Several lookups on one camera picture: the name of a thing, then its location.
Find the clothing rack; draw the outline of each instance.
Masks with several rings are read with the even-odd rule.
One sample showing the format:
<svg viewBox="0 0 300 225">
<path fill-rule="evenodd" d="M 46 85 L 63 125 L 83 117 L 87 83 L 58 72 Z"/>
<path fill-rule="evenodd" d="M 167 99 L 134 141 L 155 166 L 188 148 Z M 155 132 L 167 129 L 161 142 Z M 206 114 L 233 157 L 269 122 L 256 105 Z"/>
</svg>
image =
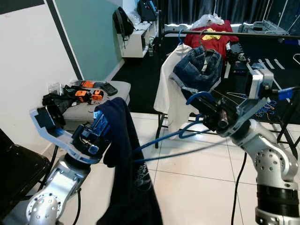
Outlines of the clothing rack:
<svg viewBox="0 0 300 225">
<path fill-rule="evenodd" d="M 160 68 L 165 60 L 165 52 L 164 52 L 164 39 L 167 34 L 179 34 L 179 30 L 168 30 L 165 31 L 165 20 L 164 20 L 164 11 L 165 11 L 165 4 L 164 0 L 159 1 L 159 23 L 158 23 L 158 41 L 157 41 L 157 52 L 158 52 L 158 58 L 159 58 L 159 70 L 158 75 L 160 74 Z M 237 36 L 237 37 L 252 37 L 252 38 L 285 38 L 285 39 L 300 39 L 300 36 L 292 36 L 292 35 L 273 35 L 273 34 L 251 34 L 251 33 L 234 33 L 234 32 L 210 32 L 210 31 L 193 31 L 193 30 L 182 30 L 180 32 L 181 34 L 201 34 L 201 35 L 221 35 L 221 36 Z M 282 118 L 278 117 L 279 123 L 270 121 L 270 124 L 279 124 L 281 127 L 280 131 L 277 130 L 269 130 L 273 133 L 279 133 L 277 137 L 277 143 L 284 143 L 288 144 L 292 150 L 293 155 L 298 159 L 298 153 L 296 146 L 300 142 L 300 137 L 297 139 L 297 141 L 294 143 L 288 130 L 286 129 L 288 123 L 290 122 L 290 119 L 294 113 L 294 111 L 300 107 L 299 104 L 300 97 L 298 95 L 295 95 L 292 99 L 292 101 L 289 103 L 289 106 L 286 110 L 286 113 L 282 116 Z M 161 131 L 161 128 L 168 128 L 168 126 L 163 125 L 164 119 L 167 119 L 166 114 L 159 113 L 158 114 L 158 128 L 156 132 L 155 138 L 159 138 L 159 134 Z M 205 134 L 210 135 L 217 135 L 213 132 L 205 132 Z M 281 141 L 282 135 L 285 135 L 286 142 Z"/>
</svg>

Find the teal wall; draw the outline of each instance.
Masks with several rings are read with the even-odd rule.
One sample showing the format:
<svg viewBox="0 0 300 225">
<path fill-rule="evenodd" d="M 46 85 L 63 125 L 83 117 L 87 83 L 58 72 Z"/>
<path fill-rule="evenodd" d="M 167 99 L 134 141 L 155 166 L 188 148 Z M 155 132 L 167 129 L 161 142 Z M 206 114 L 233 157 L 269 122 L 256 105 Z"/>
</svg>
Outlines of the teal wall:
<svg viewBox="0 0 300 225">
<path fill-rule="evenodd" d="M 104 80 L 121 60 L 113 12 L 107 0 L 55 0 L 80 69 L 87 80 Z"/>
</svg>

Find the white shirt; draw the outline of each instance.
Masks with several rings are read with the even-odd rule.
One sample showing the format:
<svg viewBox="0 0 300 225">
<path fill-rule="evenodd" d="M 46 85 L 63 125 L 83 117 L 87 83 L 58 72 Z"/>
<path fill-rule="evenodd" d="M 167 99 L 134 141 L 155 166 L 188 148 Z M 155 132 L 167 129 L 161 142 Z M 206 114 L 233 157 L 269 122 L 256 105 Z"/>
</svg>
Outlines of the white shirt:
<svg viewBox="0 0 300 225">
<path fill-rule="evenodd" d="M 198 114 L 199 111 L 191 105 L 186 105 L 180 87 L 177 83 L 169 79 L 176 64 L 186 56 L 192 48 L 181 44 L 169 55 L 160 69 L 160 79 L 154 109 L 164 114 L 168 114 L 169 133 L 180 129 L 182 124 L 188 121 L 190 113 Z"/>
</svg>

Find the black bag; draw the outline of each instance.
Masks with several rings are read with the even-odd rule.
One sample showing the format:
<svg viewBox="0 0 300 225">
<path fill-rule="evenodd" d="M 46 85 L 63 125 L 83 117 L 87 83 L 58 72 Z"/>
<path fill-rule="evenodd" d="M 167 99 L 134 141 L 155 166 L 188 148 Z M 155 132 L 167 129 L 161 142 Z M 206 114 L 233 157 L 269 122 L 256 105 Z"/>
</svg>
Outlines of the black bag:
<svg viewBox="0 0 300 225">
<path fill-rule="evenodd" d="M 137 12 L 142 21 L 156 21 L 156 11 L 152 1 L 140 0 L 137 3 Z"/>
<path fill-rule="evenodd" d="M 133 30 L 135 29 L 133 23 L 128 18 L 122 7 L 119 7 L 116 11 L 114 11 L 112 19 L 114 21 L 117 33 L 122 35 L 123 42 L 125 44 L 125 36 L 132 34 Z"/>
</svg>

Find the dark blue cloth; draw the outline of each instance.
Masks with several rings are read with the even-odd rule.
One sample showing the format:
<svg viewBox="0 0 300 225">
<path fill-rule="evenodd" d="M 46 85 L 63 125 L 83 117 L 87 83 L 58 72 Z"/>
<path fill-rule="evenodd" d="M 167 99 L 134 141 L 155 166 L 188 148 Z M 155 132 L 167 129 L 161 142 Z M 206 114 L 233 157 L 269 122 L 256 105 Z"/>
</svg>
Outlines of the dark blue cloth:
<svg viewBox="0 0 300 225">
<path fill-rule="evenodd" d="M 202 46 L 191 49 L 175 66 L 170 76 L 181 89 L 191 92 L 209 91 L 220 79 L 222 72 L 222 57 L 215 50 L 204 51 Z"/>
<path fill-rule="evenodd" d="M 115 166 L 114 182 L 109 207 L 97 225 L 162 225 L 158 202 L 126 102 L 117 97 L 98 105 L 110 125 L 111 146 L 105 153 L 104 164 Z"/>
</svg>

